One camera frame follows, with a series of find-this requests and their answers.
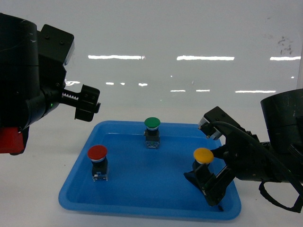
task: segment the yellow button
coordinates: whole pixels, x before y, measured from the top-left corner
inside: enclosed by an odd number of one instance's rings
[[[200,164],[209,164],[214,160],[214,154],[207,148],[198,148],[195,150],[194,157]]]

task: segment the black robotic arm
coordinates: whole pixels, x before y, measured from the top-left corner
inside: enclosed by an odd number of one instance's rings
[[[65,88],[66,65],[74,36],[0,13],[0,153],[23,153],[29,126],[59,103],[76,107],[75,118],[91,121],[98,113],[100,91],[83,85]]]

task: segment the blue tray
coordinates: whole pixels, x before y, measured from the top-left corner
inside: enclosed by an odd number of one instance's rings
[[[234,183],[217,206],[210,207],[203,194],[183,176],[192,170],[195,149],[214,149],[219,141],[207,140],[195,124],[161,123],[160,147],[145,147],[143,122],[106,121],[95,126],[68,175],[59,203],[67,210],[104,215],[166,219],[230,220],[241,211]],[[93,181],[87,151],[94,145],[108,149],[108,181]],[[222,160],[210,164],[217,174]]]

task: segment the white table surface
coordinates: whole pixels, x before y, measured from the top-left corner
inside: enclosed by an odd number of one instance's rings
[[[156,116],[161,122],[198,123],[218,105],[261,141],[268,141],[260,101],[295,89],[300,65],[300,60],[269,59],[301,56],[302,11],[299,0],[1,0],[2,13],[32,21],[38,30],[49,24],[75,35],[66,79],[79,83],[66,89],[79,92],[82,84],[100,89],[101,108],[92,122],[82,122],[73,119],[73,107],[59,105],[30,126],[24,154],[1,155],[0,225],[302,226],[302,214],[273,206],[259,194],[259,183],[238,179],[242,210],[231,221],[103,216],[68,211],[58,203],[67,175],[93,127],[102,121]],[[88,55],[145,57],[92,60]],[[183,55],[234,60],[177,61]],[[274,93],[236,93],[240,90]],[[268,190],[289,206],[297,197],[287,183],[269,184]]]

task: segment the red button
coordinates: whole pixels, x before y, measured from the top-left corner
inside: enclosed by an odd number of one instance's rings
[[[107,154],[107,148],[104,147],[103,145],[95,145],[91,147],[87,152],[87,156],[91,160],[95,160],[95,161],[103,159],[106,156],[106,154]]]

